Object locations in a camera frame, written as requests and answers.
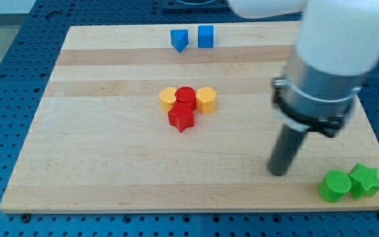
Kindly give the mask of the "silver flange with black clamp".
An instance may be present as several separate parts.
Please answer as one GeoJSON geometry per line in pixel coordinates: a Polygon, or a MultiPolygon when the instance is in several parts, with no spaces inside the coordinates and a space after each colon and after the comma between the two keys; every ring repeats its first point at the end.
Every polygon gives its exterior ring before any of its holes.
{"type": "Polygon", "coordinates": [[[347,124],[366,74],[330,74],[306,63],[292,51],[283,75],[273,80],[273,106],[283,120],[282,133],[318,132],[333,138],[347,124]]]}

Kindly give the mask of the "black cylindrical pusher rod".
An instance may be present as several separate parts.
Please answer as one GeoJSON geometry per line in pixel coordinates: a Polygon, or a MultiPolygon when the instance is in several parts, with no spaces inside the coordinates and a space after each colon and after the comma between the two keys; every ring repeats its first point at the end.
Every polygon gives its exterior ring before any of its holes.
{"type": "Polygon", "coordinates": [[[307,131],[283,125],[268,161],[268,171],[274,176],[286,175],[306,136],[307,131]]]}

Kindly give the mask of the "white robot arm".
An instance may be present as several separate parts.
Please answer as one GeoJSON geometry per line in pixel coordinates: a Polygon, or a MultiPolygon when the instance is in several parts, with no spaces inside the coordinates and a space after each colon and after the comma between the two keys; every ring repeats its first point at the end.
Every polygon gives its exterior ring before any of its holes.
{"type": "Polygon", "coordinates": [[[309,132],[334,137],[349,120],[368,73],[379,61],[379,1],[229,0],[232,11],[256,19],[300,12],[301,26],[273,105],[283,120],[268,162],[287,173],[309,132]]]}

